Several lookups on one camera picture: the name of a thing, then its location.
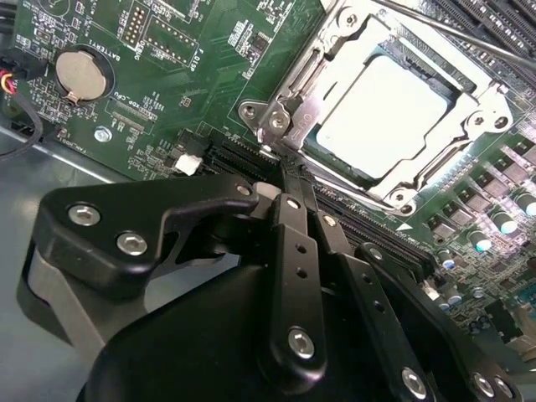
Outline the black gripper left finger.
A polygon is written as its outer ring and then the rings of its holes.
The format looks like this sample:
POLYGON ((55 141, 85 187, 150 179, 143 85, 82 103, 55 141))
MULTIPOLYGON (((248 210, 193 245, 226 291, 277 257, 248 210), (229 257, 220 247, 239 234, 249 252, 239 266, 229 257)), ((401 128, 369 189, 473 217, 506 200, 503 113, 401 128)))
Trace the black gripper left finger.
POLYGON ((90 363, 121 330, 234 268, 270 276, 258 364, 281 392, 325 376, 318 248, 297 170, 60 188, 39 205, 21 285, 28 317, 90 363))

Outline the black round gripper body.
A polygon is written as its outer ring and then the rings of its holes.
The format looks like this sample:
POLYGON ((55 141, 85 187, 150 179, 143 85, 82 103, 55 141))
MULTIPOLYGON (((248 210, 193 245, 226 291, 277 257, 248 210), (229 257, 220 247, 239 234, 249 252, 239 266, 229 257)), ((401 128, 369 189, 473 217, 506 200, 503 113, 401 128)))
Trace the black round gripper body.
MULTIPOLYGON (((271 276, 234 268, 121 330, 101 351, 85 401, 284 401, 258 364, 271 276)), ((388 401, 357 314, 338 287, 322 290, 324 378, 304 401, 388 401)))

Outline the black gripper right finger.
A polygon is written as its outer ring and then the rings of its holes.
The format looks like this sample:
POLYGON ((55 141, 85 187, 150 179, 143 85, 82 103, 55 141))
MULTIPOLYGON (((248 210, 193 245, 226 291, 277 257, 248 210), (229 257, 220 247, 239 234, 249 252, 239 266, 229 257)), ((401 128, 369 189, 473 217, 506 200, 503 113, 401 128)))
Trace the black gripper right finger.
POLYGON ((356 250, 343 228, 317 207, 315 179, 297 169, 302 199, 320 237, 330 272, 338 275, 358 314, 367 369, 378 401, 519 401, 521 392, 376 244, 356 250))

